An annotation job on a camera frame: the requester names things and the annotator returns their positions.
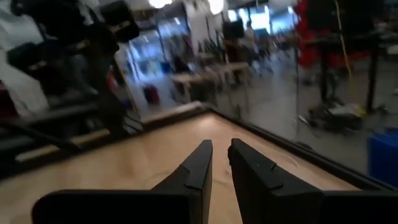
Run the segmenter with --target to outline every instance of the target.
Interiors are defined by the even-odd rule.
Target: black table edge
[[[88,143],[82,144],[81,147],[85,149],[83,152],[79,154],[70,154],[64,151],[56,151],[50,154],[40,156],[38,158],[23,162],[18,164],[17,166],[12,166],[8,170],[4,170],[0,173],[0,180],[7,179],[8,177],[14,177],[23,172],[27,172],[30,170],[38,169],[39,167],[47,166],[49,164],[53,164],[56,162],[65,161],[67,159],[71,159],[77,155],[84,154],[90,152],[92,150],[98,149],[99,147],[108,146],[110,144],[114,144],[118,141],[123,141],[125,139],[131,139],[134,137],[141,136],[143,134],[147,134],[151,131],[158,130],[160,128],[164,128],[168,125],[172,125],[178,122],[186,121],[188,119],[207,114],[214,113],[229,122],[253,133],[266,141],[269,141],[276,146],[281,147],[282,149],[301,157],[302,159],[309,161],[310,163],[318,166],[319,168],[329,172],[330,174],[336,176],[339,179],[342,179],[353,186],[363,189],[363,190],[395,190],[394,187],[387,185],[383,182],[380,182],[372,177],[364,175],[356,170],[353,170],[339,162],[333,161],[325,156],[319,155],[315,151],[309,150],[303,146],[300,146],[288,139],[282,138],[276,134],[273,134],[269,131],[261,129],[255,125],[246,123],[244,121],[234,119],[227,114],[224,114],[215,108],[208,105],[201,105],[193,108],[191,110],[185,111],[179,114],[173,114],[166,118],[162,118],[156,121],[150,121],[144,124],[144,132],[137,133],[132,136],[128,136],[126,138],[112,138],[111,136],[104,136],[102,138],[95,139]]]

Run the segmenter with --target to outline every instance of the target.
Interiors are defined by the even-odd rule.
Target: yellow cable
[[[337,14],[337,20],[338,20],[338,28],[340,30],[340,40],[341,40],[341,45],[343,46],[344,60],[345,60],[345,64],[346,64],[346,67],[347,67],[347,70],[348,70],[349,83],[351,85],[351,94],[353,95],[354,100],[357,101],[358,94],[357,94],[357,91],[356,91],[356,85],[355,85],[353,73],[351,71],[351,67],[350,67],[349,62],[348,62],[346,44],[345,44],[344,37],[343,37],[343,26],[341,25],[341,19],[340,19],[340,6],[339,6],[337,0],[334,0],[334,2],[335,2],[335,5],[336,5],[336,14]],[[360,116],[366,115],[365,110],[363,110],[362,108],[358,108],[358,113],[359,113]]]

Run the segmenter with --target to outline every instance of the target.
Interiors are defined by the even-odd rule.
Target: wooden table
[[[244,99],[245,99],[245,107],[246,111],[250,111],[250,100],[249,100],[249,81],[250,81],[250,72],[249,72],[249,64],[246,62],[236,62],[229,63],[223,65],[217,71],[221,75],[221,79],[225,81],[226,90],[228,94],[228,102],[230,106],[233,106],[232,96],[231,96],[231,85],[228,83],[228,80],[232,79],[234,72],[241,72],[239,75],[243,76],[243,89],[244,89]]]
[[[172,114],[190,109],[176,109]],[[96,133],[77,141],[97,138]],[[1,223],[30,223],[33,204],[61,189],[150,189],[167,177],[204,139],[213,141],[209,223],[241,223],[227,150],[240,138],[278,166],[322,190],[359,190],[214,113],[205,113],[0,182]]]
[[[180,83],[184,87],[184,95],[186,103],[192,102],[190,88],[192,83],[201,83],[205,81],[217,81],[218,77],[211,73],[183,73],[172,76],[172,81]]]

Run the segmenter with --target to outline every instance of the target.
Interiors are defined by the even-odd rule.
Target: ceiling light
[[[213,15],[219,14],[224,9],[224,0],[208,0],[208,2]]]
[[[181,24],[180,20],[179,20],[177,17],[175,17],[174,20],[175,20],[175,23],[176,23],[177,25],[180,25],[180,24]]]
[[[164,7],[167,4],[172,4],[172,0],[148,0],[151,6],[154,6],[157,9]]]

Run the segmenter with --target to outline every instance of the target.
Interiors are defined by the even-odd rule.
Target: blue container
[[[398,187],[398,132],[374,134],[368,139],[369,175]]]

